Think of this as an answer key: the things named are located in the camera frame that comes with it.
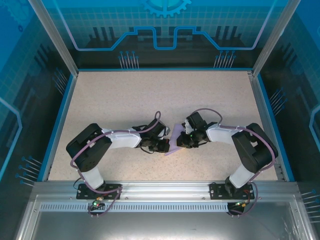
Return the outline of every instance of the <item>speckled tabletop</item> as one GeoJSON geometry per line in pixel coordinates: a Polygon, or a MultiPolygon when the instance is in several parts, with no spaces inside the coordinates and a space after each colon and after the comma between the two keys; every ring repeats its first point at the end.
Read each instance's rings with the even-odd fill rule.
{"type": "MultiPolygon", "coordinates": [[[[155,112],[171,130],[198,108],[223,115],[223,124],[247,126],[261,119],[245,71],[80,72],[49,180],[75,180],[67,144],[91,123],[106,129],[128,129],[149,124],[155,112]]],[[[202,111],[207,121],[218,121],[202,111]]],[[[99,163],[105,180],[214,181],[224,180],[241,164],[233,145],[220,142],[182,149],[169,156],[147,154],[138,148],[109,150],[99,163]]],[[[271,169],[258,180],[276,180],[271,169]]]]}

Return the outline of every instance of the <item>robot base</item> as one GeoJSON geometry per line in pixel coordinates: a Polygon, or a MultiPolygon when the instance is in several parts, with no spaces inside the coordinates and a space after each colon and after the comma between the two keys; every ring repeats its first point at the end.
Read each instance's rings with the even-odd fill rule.
{"type": "MultiPolygon", "coordinates": [[[[99,187],[99,191],[110,191],[112,189],[117,189],[119,187],[121,187],[122,185],[121,184],[105,184],[103,187],[99,187]]],[[[76,193],[76,199],[82,199],[82,200],[95,200],[97,199],[98,197],[101,197],[103,196],[103,198],[105,200],[114,200],[115,197],[117,196],[117,192],[112,192],[112,193],[109,193],[108,195],[104,195],[104,194],[101,194],[101,193],[96,193],[96,192],[93,192],[91,191],[86,184],[82,183],[82,184],[79,184],[78,186],[78,190],[77,190],[77,193],[76,193]]]]}
{"type": "Polygon", "coordinates": [[[248,190],[250,193],[250,200],[255,199],[255,193],[251,184],[245,184],[239,190],[230,197],[229,193],[225,188],[225,183],[211,183],[209,185],[210,199],[211,200],[247,200],[248,195],[244,193],[248,190]]]}

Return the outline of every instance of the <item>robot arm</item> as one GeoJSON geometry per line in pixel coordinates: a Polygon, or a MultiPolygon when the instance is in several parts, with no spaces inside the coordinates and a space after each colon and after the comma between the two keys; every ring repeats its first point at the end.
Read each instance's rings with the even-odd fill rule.
{"type": "MultiPolygon", "coordinates": [[[[198,148],[208,142],[223,142],[234,144],[241,160],[238,169],[225,180],[225,189],[232,197],[264,166],[272,161],[272,155],[267,146],[252,134],[238,129],[220,126],[217,122],[206,123],[198,112],[188,116],[176,145],[184,148],[198,148]]],[[[246,127],[262,137],[272,148],[275,157],[278,151],[271,140],[256,123],[246,127]]]]}
{"type": "MultiPolygon", "coordinates": [[[[90,145],[74,161],[85,181],[96,190],[100,187],[103,188],[105,182],[99,172],[98,163],[109,149],[148,147],[149,151],[168,152],[169,140],[163,137],[168,135],[170,129],[161,121],[147,132],[136,133],[143,129],[148,129],[156,121],[154,119],[149,125],[134,126],[127,129],[128,132],[111,133],[90,145]]],[[[73,158],[91,140],[107,132],[111,132],[111,130],[100,128],[98,124],[92,123],[66,146],[66,150],[71,158],[73,158]]]]}

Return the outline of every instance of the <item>small purple cloth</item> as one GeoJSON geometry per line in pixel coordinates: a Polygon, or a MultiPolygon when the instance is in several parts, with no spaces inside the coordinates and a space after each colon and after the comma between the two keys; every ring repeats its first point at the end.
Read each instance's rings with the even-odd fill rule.
{"type": "Polygon", "coordinates": [[[164,154],[165,156],[168,156],[168,155],[182,149],[182,147],[177,146],[177,138],[180,136],[181,132],[183,132],[183,131],[185,131],[185,128],[181,124],[176,123],[174,125],[173,131],[172,131],[172,134],[170,137],[170,141],[169,141],[169,144],[170,144],[169,152],[166,152],[164,154]]]}

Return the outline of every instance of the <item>blue printed backdrop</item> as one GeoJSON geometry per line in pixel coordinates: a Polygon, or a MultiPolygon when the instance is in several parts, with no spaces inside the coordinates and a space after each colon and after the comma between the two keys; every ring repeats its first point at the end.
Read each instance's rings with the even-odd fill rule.
{"type": "Polygon", "coordinates": [[[121,51],[143,67],[217,67],[216,56],[228,59],[220,67],[252,67],[286,3],[44,1],[80,68],[120,68],[121,51]]]}
{"type": "Polygon", "coordinates": [[[302,0],[261,77],[297,181],[320,172],[320,2],[302,0]]]}
{"type": "Polygon", "coordinates": [[[27,0],[0,0],[0,22],[0,233],[12,240],[37,177],[22,157],[42,162],[70,72],[27,0]]]}

